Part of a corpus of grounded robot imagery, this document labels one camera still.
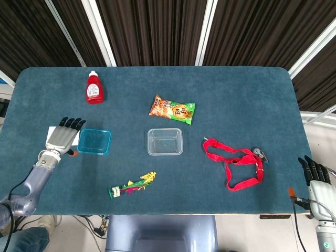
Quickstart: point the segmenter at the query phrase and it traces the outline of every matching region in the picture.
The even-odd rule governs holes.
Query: chip bag
[[[155,100],[149,115],[166,117],[191,125],[191,119],[195,111],[194,103],[178,103],[163,100],[160,96],[155,96]]]

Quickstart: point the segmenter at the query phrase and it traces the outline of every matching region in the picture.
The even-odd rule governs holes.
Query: robot finger
[[[304,173],[304,176],[305,176],[305,179],[306,179],[306,183],[307,183],[307,186],[310,185],[310,181],[313,180],[313,175],[311,174],[311,170],[308,166],[308,163],[303,160],[302,158],[298,158],[300,164],[302,165],[302,168],[303,168],[303,173]]]
[[[83,124],[86,122],[86,120],[81,120],[77,126],[76,126],[76,130],[77,131],[80,131],[80,129],[82,128]]]
[[[320,165],[320,167],[322,169],[325,182],[331,184],[331,182],[330,182],[330,176],[329,176],[327,168],[325,168],[322,164],[319,164],[319,165]]]
[[[59,126],[63,126],[64,123],[65,123],[67,120],[68,120],[68,118],[67,118],[67,117],[64,117],[64,118],[61,120],[61,122],[59,123]]]
[[[324,174],[322,172],[322,168],[315,161],[314,161],[314,164],[315,164],[315,167],[316,167],[316,170],[317,170],[317,174],[319,175],[319,180],[322,181],[322,182],[325,182]]]
[[[308,163],[308,166],[311,170],[311,174],[313,175],[313,179],[318,181],[319,180],[319,175],[317,173],[314,161],[308,156],[305,156],[304,158],[306,159],[306,161]]]
[[[74,118],[70,118],[67,123],[64,125],[64,127],[70,127],[70,125],[72,124],[72,122],[74,121],[75,119]]]
[[[77,118],[70,126],[70,128],[75,129],[77,124],[82,120],[82,118]]]

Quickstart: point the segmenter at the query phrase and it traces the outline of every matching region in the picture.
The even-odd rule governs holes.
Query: robotic arm
[[[40,194],[54,168],[61,160],[61,155],[65,153],[74,154],[70,147],[84,123],[85,120],[81,118],[68,120],[67,117],[64,117],[61,120],[46,144],[47,149],[39,153],[37,163],[33,165],[30,173],[23,181],[24,186],[29,189],[29,194],[12,194],[13,189],[16,188],[15,186],[9,195],[0,201],[2,203],[0,204],[0,226],[9,221],[11,216],[9,209],[12,211],[13,216],[29,216],[35,211]]]
[[[310,210],[319,221],[316,234],[319,249],[323,252],[336,251],[336,187],[331,185],[328,168],[316,163],[308,156],[299,158],[309,191],[309,199],[291,196],[297,205]]]

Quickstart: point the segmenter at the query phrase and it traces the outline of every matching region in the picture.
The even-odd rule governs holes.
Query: clear plastic container
[[[180,129],[151,129],[148,131],[149,155],[180,155],[182,152],[183,138]]]
[[[108,130],[83,129],[79,136],[78,151],[85,154],[107,155],[111,135]]]

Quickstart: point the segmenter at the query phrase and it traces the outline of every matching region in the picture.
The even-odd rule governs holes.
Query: blue plastic container
[[[107,155],[110,150],[111,138],[112,134],[108,130],[82,129],[78,151],[85,154]]]

